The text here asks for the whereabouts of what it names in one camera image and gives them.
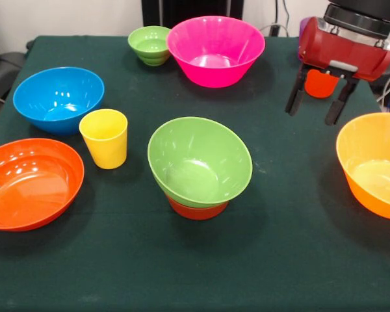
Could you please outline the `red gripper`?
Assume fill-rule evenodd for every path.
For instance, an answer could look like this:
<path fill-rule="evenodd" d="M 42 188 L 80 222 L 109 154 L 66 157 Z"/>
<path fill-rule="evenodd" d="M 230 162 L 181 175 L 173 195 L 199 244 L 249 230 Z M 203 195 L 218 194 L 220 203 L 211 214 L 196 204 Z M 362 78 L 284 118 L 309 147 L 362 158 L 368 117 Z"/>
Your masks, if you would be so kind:
<path fill-rule="evenodd" d="M 304 98 L 308 65 L 324 70 L 338 68 L 358 78 L 346 79 L 339 96 L 330 106 L 324 122 L 326 125 L 335 125 L 359 79 L 374 81 L 390 65 L 390 40 L 372 38 L 330 24 L 322 18 L 312 17 L 299 40 L 298 53 L 303 63 L 285 107 L 285 112 L 290 116 L 297 113 Z"/>

